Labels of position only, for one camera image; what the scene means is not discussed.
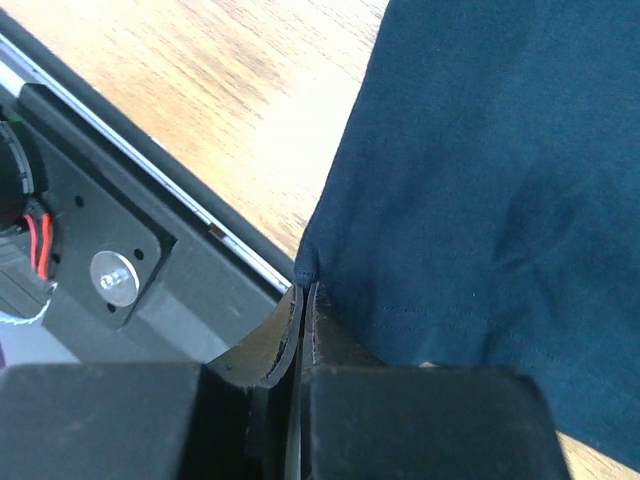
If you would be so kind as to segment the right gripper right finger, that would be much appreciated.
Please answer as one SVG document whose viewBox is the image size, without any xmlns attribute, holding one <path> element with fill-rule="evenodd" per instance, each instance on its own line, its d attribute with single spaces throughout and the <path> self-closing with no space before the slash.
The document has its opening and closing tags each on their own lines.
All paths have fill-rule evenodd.
<svg viewBox="0 0 640 480">
<path fill-rule="evenodd" d="M 308 293 L 302 340 L 303 380 L 368 378 L 394 373 L 350 332 L 344 315 L 335 307 L 321 283 Z"/>
</svg>

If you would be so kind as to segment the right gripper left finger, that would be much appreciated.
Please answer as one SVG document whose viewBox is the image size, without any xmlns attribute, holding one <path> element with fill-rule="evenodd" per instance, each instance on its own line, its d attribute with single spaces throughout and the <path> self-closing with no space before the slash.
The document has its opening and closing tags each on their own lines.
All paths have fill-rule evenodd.
<svg viewBox="0 0 640 480">
<path fill-rule="evenodd" d="M 304 290 L 292 286 L 270 316 L 207 366 L 241 388 L 278 383 L 293 362 L 304 312 Z"/>
</svg>

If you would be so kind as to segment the navy blue tank top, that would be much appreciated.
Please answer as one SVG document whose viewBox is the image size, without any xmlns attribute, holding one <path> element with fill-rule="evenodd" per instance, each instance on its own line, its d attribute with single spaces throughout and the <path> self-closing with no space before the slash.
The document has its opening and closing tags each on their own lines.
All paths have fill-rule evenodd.
<svg viewBox="0 0 640 480">
<path fill-rule="evenodd" d="M 294 265 L 393 365 L 531 375 L 639 466 L 639 5 L 392 1 Z"/>
</svg>

